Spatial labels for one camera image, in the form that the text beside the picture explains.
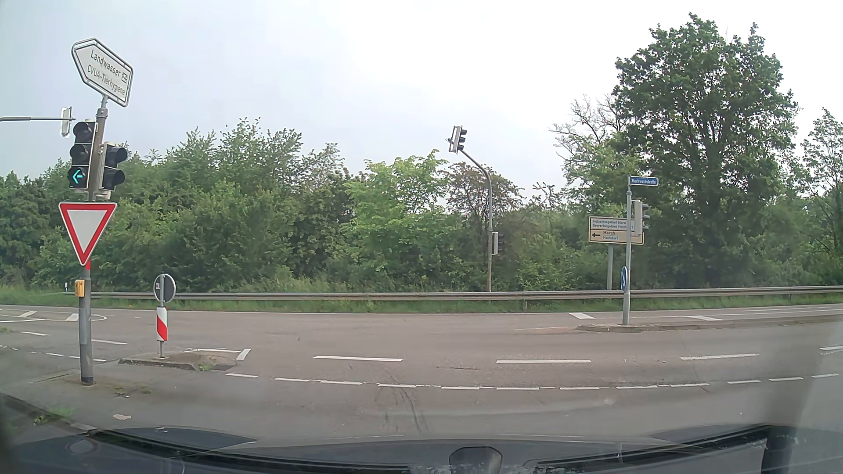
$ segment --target traffic light pole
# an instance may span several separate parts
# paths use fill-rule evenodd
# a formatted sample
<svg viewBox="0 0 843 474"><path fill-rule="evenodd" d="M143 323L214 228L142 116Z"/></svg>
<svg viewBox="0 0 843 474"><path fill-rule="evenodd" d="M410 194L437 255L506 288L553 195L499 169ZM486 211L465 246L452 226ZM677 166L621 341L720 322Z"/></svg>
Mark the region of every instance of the traffic light pole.
<svg viewBox="0 0 843 474"><path fill-rule="evenodd" d="M470 159L471 163L474 163L475 165L477 165L477 168L480 168L480 171L482 171L483 175L486 176L486 182L489 183L489 196L488 196L489 199L486 202L486 207L489 208L489 216L488 216L488 219L486 220L486 222L488 224L486 226L486 234L487 234L486 239L488 240L488 246L487 246L488 247L487 248L488 249L488 255L487 255L487 258L486 258L486 291L491 292L491 253L492 253L492 248L491 248L491 237L492 237L492 235L491 235L491 229L492 229L492 225L491 225L491 177L489 176L489 172L486 171L486 168L483 168L482 166L480 166L480 164L477 163L475 161L475 159L471 158L469 156L469 154L465 152L465 150L460 150L460 152L462 152L462 154L464 154L468 159Z"/></svg>
<svg viewBox="0 0 843 474"><path fill-rule="evenodd" d="M630 323L630 288L632 284L632 184L626 178L626 288L624 288L624 314L620 323Z"/></svg>
<svg viewBox="0 0 843 474"><path fill-rule="evenodd" d="M105 135L105 119L108 118L108 97L103 95L102 102L97 109L97 127L94 130L94 141L91 143L91 160L88 167L88 202L96 201L99 185L103 180L103 155L100 148ZM84 296L79 297L79 371L82 375L82 385L94 384L94 350L91 347L91 260L85 263L82 270L85 281Z"/></svg>

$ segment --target asphalt road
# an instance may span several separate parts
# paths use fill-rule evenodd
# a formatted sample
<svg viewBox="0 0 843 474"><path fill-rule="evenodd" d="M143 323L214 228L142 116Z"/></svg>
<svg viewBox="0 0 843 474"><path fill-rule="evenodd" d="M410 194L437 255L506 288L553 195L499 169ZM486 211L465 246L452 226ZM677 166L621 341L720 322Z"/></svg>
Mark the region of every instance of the asphalt road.
<svg viewBox="0 0 843 474"><path fill-rule="evenodd" d="M828 304L632 317L731 320L841 310ZM31 384L78 368L73 312L0 309L0 327L11 330L0 333L0 391L71 405L95 426L174 423L307 438L641 434L717 421L843 431L843 417L835 416L843 394L838 323L616 334L573 328L618 320L617 313L170 311L165 350L214 349L240 358L226 373L198 373L117 364L157 352L154 311L94 310L99 387L83 395L67 383L49 390ZM118 384L137 391L125 398L125 389L112 390Z"/></svg>

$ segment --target direction sign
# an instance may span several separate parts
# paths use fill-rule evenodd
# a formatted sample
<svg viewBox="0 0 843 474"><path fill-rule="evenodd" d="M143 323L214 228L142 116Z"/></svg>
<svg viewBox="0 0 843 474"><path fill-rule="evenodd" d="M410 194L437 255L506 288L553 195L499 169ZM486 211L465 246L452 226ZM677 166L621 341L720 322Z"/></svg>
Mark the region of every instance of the direction sign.
<svg viewBox="0 0 843 474"><path fill-rule="evenodd" d="M73 43L73 62L82 82L123 107L129 105L133 69L96 38Z"/></svg>
<svg viewBox="0 0 843 474"><path fill-rule="evenodd" d="M626 291L626 285L630 282L630 272L626 267L620 269L620 289Z"/></svg>
<svg viewBox="0 0 843 474"><path fill-rule="evenodd" d="M625 244L626 231L625 230L588 230L588 241L599 242L601 244ZM644 234L632 235L633 245L644 245Z"/></svg>
<svg viewBox="0 0 843 474"><path fill-rule="evenodd" d="M632 233L635 233L635 220L632 223ZM589 230L623 230L626 232L626 218L599 218L591 216L588 218Z"/></svg>
<svg viewBox="0 0 843 474"><path fill-rule="evenodd" d="M155 299L161 303L169 303L175 296L175 280L167 273L161 273L155 278L155 285L153 286L153 293Z"/></svg>

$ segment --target street name sign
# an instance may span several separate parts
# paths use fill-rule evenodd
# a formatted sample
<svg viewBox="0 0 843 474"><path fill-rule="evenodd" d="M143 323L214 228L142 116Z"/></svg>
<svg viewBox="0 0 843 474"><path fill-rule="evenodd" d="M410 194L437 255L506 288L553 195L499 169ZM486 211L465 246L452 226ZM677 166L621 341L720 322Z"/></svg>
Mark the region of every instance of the street name sign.
<svg viewBox="0 0 843 474"><path fill-rule="evenodd" d="M658 186L658 178L651 176L630 176L630 186Z"/></svg>

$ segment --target overcast sky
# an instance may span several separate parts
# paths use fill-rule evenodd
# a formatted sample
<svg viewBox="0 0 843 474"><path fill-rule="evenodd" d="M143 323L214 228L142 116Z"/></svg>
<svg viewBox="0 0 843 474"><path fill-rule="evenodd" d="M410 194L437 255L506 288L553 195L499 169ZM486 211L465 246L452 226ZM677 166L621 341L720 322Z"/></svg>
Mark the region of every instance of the overcast sky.
<svg viewBox="0 0 843 474"><path fill-rule="evenodd" d="M800 137L828 107L843 118L840 8L832 2L336 2L0 0L0 116L93 117L71 45L96 37L135 71L129 105L109 106L105 139L146 154L188 130L241 117L294 128L305 147L336 142L364 159L466 150L518 185L562 183L554 122L610 92L614 62L689 11L721 32L753 22L803 110ZM35 176L67 158L59 122L0 123L0 173ZM442 152L453 160L455 155Z"/></svg>

